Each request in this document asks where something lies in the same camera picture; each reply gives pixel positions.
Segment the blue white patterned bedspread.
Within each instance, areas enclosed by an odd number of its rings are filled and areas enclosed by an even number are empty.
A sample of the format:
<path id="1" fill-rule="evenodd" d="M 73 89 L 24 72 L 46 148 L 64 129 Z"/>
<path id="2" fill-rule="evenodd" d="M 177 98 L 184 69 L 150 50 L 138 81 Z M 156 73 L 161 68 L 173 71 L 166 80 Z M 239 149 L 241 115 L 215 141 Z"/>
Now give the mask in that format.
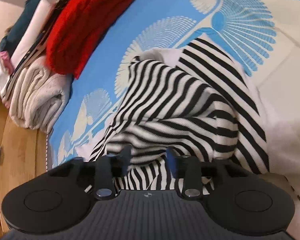
<path id="1" fill-rule="evenodd" d="M 135 0 L 92 53 L 50 137 L 51 166 L 88 157 L 136 54 L 205 34 L 244 68 L 300 135 L 300 0 Z"/>

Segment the black white striped hoodie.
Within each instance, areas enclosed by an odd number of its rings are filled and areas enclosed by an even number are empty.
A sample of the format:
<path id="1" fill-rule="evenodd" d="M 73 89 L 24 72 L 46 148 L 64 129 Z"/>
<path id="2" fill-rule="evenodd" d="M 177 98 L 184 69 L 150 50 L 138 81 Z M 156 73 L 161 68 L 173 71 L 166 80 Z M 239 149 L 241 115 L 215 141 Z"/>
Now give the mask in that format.
<path id="1" fill-rule="evenodd" d="M 128 66 L 128 88 L 97 135 L 95 164 L 132 146 L 115 197 L 99 200 L 88 239 L 300 239 L 300 138 L 242 67 L 211 41 L 152 49 Z M 181 196 L 166 149 L 201 164 L 203 196 Z"/>

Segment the dark patterned folded cloth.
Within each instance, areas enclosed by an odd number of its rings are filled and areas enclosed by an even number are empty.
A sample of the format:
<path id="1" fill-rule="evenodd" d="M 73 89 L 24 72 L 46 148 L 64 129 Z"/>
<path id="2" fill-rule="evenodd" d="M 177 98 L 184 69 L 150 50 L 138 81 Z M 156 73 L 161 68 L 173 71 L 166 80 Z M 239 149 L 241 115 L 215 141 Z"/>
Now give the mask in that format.
<path id="1" fill-rule="evenodd" d="M 69 0 L 40 0 L 25 34 L 11 57 L 14 71 L 0 88 L 0 96 L 7 101 L 23 68 L 45 49 L 47 37 L 55 21 Z"/>

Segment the white folded pillow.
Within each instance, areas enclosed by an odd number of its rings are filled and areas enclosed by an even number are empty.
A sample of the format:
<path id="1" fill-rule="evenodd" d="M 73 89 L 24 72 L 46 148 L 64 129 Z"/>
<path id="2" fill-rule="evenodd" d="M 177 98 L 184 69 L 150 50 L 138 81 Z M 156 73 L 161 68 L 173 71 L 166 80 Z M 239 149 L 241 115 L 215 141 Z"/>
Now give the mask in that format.
<path id="1" fill-rule="evenodd" d="M 60 11 L 69 0 L 40 0 L 31 21 L 18 43 L 12 57 L 0 52 L 0 97 L 7 103 L 23 68 L 44 49 Z"/>

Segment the cream folded quilt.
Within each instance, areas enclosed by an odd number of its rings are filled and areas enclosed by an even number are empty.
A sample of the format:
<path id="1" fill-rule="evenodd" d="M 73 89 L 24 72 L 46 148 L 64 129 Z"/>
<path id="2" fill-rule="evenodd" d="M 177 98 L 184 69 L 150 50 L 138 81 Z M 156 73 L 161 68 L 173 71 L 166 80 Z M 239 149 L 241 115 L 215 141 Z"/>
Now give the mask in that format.
<path id="1" fill-rule="evenodd" d="M 71 75 L 57 74 L 40 56 L 21 71 L 10 101 L 9 116 L 19 127 L 48 134 L 68 103 Z"/>

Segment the dark teal shark plush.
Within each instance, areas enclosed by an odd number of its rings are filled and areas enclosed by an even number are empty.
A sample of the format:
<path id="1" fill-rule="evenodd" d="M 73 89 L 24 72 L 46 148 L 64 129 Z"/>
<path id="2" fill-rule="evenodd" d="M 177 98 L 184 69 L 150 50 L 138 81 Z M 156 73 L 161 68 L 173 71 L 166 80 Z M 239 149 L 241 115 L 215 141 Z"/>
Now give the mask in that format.
<path id="1" fill-rule="evenodd" d="M 8 54 L 12 56 L 28 28 L 39 2 L 40 0 L 27 0 L 25 2 L 25 8 L 20 17 L 12 26 L 8 34 L 6 34 L 0 41 L 0 51 L 7 51 Z"/>

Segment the red folded blanket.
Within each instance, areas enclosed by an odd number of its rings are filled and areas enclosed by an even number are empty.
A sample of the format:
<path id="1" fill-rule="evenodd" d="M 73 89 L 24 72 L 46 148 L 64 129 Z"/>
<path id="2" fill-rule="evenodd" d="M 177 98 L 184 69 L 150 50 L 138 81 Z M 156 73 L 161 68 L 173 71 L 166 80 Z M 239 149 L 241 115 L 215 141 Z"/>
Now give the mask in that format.
<path id="1" fill-rule="evenodd" d="M 47 66 L 79 78 L 106 31 L 133 1 L 70 0 L 47 39 Z"/>

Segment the pink white garment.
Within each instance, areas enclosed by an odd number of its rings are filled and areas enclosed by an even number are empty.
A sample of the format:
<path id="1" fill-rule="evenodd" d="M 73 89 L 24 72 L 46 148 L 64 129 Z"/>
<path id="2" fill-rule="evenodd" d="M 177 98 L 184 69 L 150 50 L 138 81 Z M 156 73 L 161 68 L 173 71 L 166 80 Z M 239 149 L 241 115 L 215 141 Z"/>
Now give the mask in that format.
<path id="1" fill-rule="evenodd" d="M 14 67 L 11 63 L 10 55 L 8 51 L 0 51 L 0 66 L 9 75 L 13 73 Z"/>

